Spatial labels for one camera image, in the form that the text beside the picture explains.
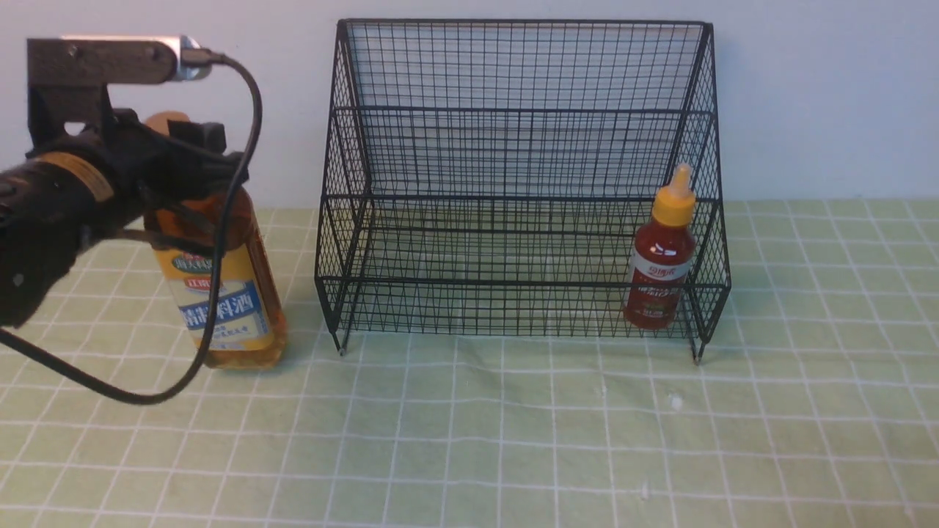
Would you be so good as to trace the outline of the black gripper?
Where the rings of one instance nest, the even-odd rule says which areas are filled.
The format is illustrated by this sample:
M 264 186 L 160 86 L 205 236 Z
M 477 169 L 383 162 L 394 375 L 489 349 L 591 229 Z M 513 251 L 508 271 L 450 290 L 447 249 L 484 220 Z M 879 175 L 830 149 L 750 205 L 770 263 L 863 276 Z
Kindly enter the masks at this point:
M 132 131 L 114 144 L 94 131 L 66 135 L 2 172 L 2 325 L 30 320 L 81 254 L 143 214 L 143 198 L 205 199 L 246 180 L 238 176 L 244 153 L 191 141 L 223 134 L 220 123 L 167 124 L 162 133 L 141 123 L 150 138 Z

